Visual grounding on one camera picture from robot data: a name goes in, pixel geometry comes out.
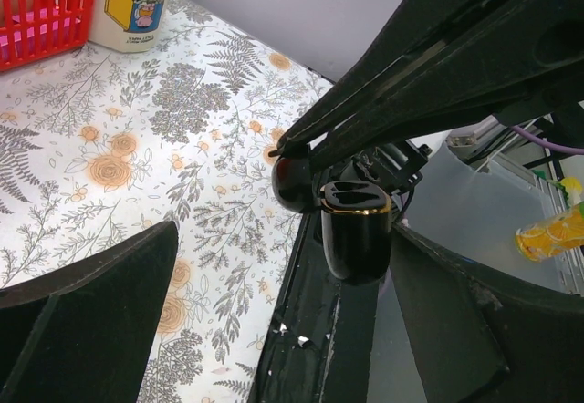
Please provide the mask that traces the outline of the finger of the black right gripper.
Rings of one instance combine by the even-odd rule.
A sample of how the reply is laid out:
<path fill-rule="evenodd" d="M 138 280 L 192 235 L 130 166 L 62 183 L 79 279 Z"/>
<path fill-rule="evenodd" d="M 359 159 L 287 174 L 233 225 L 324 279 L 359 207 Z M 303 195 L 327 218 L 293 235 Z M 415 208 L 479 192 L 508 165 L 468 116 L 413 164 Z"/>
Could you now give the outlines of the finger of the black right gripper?
<path fill-rule="evenodd" d="M 512 0 L 402 0 L 358 63 L 280 139 L 276 153 L 290 155 L 310 142 L 320 145 L 358 112 L 380 103 L 381 95 L 398 80 L 436 55 L 497 8 Z M 530 98 L 555 109 L 583 99 L 583 74 L 560 88 L 545 89 Z M 496 114 L 505 122 L 519 119 L 513 101 Z"/>
<path fill-rule="evenodd" d="M 322 170 L 360 150 L 476 123 L 583 74 L 583 0 L 512 0 L 335 129 L 311 153 Z"/>

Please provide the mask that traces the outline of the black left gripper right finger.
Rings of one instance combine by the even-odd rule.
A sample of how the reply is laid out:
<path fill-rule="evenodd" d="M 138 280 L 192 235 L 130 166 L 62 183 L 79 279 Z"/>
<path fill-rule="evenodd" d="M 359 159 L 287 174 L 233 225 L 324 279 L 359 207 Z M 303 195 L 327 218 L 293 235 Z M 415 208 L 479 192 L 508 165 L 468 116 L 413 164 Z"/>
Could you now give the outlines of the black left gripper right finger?
<path fill-rule="evenodd" d="M 402 226 L 391 233 L 390 270 L 428 401 L 582 401 L 582 297 Z"/>

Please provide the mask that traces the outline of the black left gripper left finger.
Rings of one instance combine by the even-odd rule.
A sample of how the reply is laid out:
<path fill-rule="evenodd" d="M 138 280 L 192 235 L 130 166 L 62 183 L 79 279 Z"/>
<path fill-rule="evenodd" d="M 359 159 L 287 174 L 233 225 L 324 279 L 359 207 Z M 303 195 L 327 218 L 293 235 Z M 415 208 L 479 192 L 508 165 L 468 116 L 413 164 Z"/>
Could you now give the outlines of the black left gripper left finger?
<path fill-rule="evenodd" d="M 4 402 L 134 402 L 178 251 L 174 222 L 1 291 Z"/>

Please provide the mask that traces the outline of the black case with gold line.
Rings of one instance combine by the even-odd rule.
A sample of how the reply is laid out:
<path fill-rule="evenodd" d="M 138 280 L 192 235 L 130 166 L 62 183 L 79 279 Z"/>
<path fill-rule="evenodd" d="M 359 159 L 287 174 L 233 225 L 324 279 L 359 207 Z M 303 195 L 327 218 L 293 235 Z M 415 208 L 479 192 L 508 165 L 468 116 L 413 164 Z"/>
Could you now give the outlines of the black case with gold line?
<path fill-rule="evenodd" d="M 317 190 L 308 159 L 280 157 L 272 170 L 276 199 L 296 213 L 320 213 L 325 258 L 346 284 L 381 279 L 391 257 L 391 197 L 369 181 L 330 181 Z"/>

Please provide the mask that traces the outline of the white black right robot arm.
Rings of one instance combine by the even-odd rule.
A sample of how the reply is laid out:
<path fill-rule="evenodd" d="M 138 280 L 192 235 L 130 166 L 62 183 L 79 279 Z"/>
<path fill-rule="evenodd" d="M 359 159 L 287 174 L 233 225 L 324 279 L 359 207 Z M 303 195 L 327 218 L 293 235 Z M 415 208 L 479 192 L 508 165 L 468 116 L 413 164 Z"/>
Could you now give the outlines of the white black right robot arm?
<path fill-rule="evenodd" d="M 583 0 L 402 0 L 277 143 L 273 191 L 292 212 L 365 212 L 371 191 L 417 184 L 430 151 L 413 138 L 582 99 Z"/>

